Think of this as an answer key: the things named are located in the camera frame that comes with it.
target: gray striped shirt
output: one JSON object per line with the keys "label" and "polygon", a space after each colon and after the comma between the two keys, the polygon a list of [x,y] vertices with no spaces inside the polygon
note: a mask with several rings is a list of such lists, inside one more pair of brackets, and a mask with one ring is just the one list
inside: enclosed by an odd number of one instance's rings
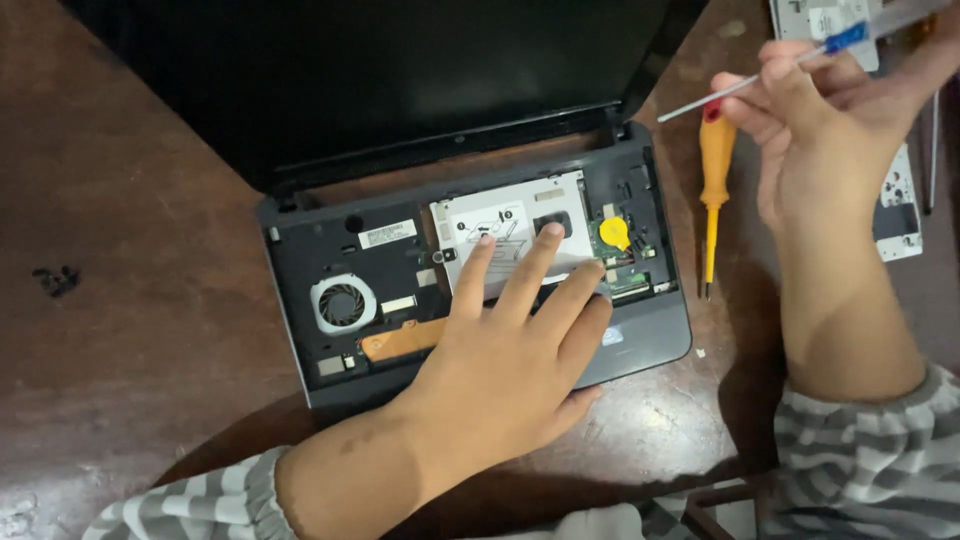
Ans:
{"label": "gray striped shirt", "polygon": [[[786,388],[774,427],[780,481],[766,538],[960,538],[960,387],[943,368],[931,365],[920,388],[885,405],[829,404]],[[84,540],[293,539],[274,491],[285,451],[114,503]],[[650,523],[658,516],[670,519],[645,511],[641,524],[622,504],[510,538],[693,538],[679,524]]]}

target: yellow screwdriver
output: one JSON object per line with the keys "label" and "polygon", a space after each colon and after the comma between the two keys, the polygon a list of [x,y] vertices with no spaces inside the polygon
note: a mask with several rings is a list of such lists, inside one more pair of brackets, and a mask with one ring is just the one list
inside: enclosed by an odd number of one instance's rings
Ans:
{"label": "yellow screwdriver", "polygon": [[720,207],[730,200],[727,192],[727,173],[736,140],[736,127],[720,111],[723,98],[704,106],[700,122],[700,153],[704,161],[704,191],[700,200],[707,206],[707,261],[704,264],[704,296],[710,301],[713,283],[713,258],[717,249],[717,219]]}

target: fan grille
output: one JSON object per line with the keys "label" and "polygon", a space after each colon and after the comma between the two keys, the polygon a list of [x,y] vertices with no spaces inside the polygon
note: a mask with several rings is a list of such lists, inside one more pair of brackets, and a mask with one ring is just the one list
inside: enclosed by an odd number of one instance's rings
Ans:
{"label": "fan grille", "polygon": [[[338,295],[348,295],[353,300],[353,310],[350,314],[335,313],[331,309],[330,302]],[[324,289],[320,295],[319,301],[320,316],[335,327],[348,327],[360,320],[363,316],[366,304],[363,300],[363,293],[356,287],[346,283],[337,283]]]}

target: laptop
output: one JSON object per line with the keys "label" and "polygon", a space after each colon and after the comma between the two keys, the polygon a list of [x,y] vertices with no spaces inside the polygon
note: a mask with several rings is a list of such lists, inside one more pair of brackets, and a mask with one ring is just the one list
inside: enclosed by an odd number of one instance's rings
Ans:
{"label": "laptop", "polygon": [[[63,3],[263,194],[293,358],[323,417],[413,380],[478,238],[496,240],[494,303],[550,222],[565,236],[534,309],[591,258],[614,306],[578,387],[689,351],[656,151],[631,118],[706,0]],[[571,134],[601,143],[347,204],[311,195]]]}

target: brown table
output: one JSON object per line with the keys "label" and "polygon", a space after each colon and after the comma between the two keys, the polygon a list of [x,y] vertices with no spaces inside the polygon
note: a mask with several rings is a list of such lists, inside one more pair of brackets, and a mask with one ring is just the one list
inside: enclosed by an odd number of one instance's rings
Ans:
{"label": "brown table", "polygon": [[[770,33],[764,4],[712,2],[638,115],[655,129],[702,357],[607,384],[588,422],[471,479],[398,532],[495,533],[776,464],[782,352],[754,150],[738,150],[708,305],[697,294],[699,120],[653,121],[702,95],[721,68],[756,70]],[[77,538],[105,505],[157,479],[295,443],[311,425],[252,216],[258,195],[55,2],[6,0],[0,13],[0,533]],[[319,196],[588,143],[571,137]],[[941,361],[960,350],[960,197],[948,188],[940,182],[941,204],[924,220],[924,255],[890,265],[922,347]],[[83,282],[52,300],[31,271],[62,264],[82,268]]]}

